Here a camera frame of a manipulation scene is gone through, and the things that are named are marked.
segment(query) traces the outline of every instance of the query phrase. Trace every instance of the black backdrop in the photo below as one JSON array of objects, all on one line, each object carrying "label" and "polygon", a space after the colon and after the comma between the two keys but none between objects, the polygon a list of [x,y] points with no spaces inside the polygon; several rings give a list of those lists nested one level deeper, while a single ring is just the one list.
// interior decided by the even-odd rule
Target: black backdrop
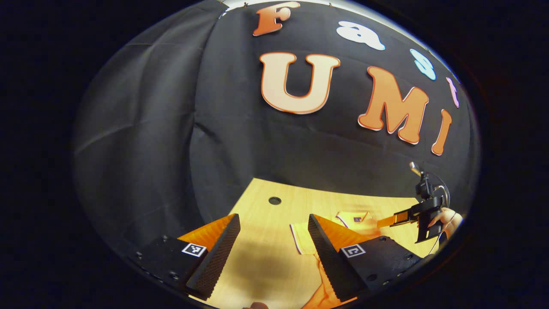
[{"label": "black backdrop", "polygon": [[[538,184],[542,179],[528,178],[529,167],[541,154],[527,151],[527,142],[542,140],[532,110],[542,104],[535,95],[541,92],[536,74],[544,59],[543,44],[535,33],[543,27],[539,12],[546,12],[547,5],[370,5],[417,34],[443,58],[448,59],[445,52],[454,55],[474,72],[489,99],[480,125],[487,129],[492,147],[481,183],[493,182],[481,188],[476,211],[464,223],[464,234],[470,235],[464,247],[422,286],[387,306],[410,302],[423,307],[444,301],[449,307],[546,305],[546,280],[539,275],[546,262],[532,252],[546,247],[533,241],[546,224],[540,220],[528,226],[517,219],[536,215],[535,195],[533,186],[515,181],[510,186],[509,180]],[[146,1],[61,2],[14,3],[1,10],[9,41],[8,57],[3,59],[3,149],[10,159],[5,162],[2,188],[8,197],[5,217],[13,219],[3,225],[10,262],[3,278],[10,283],[5,294],[19,307],[184,307],[128,269],[104,245],[76,198],[69,167],[72,125],[89,81],[135,34],[182,7]],[[522,128],[531,129],[517,130],[516,119]],[[456,240],[463,237],[456,234]]]},{"label": "black backdrop", "polygon": [[[236,8],[219,20],[227,7],[216,0],[181,10],[125,44],[94,78],[75,125],[74,168],[82,205],[107,243],[129,255],[160,234],[178,237],[220,219],[253,177],[414,197],[418,178],[410,161],[444,179],[451,208],[465,215],[480,140],[473,107],[452,72],[399,32],[323,4],[302,3],[283,31],[254,37],[255,12],[265,5]],[[386,50],[340,37],[340,20],[369,27]],[[410,48],[429,57],[435,81],[417,69]],[[309,90],[308,54],[338,57],[326,105],[308,115],[270,107],[260,92],[259,57],[267,52],[297,56],[287,80],[294,95]],[[403,96],[413,86],[428,94],[419,144],[357,124],[372,93],[368,66],[394,73]],[[458,88],[459,109],[447,76]],[[430,147],[442,109],[452,124],[445,152],[436,156]]]}]

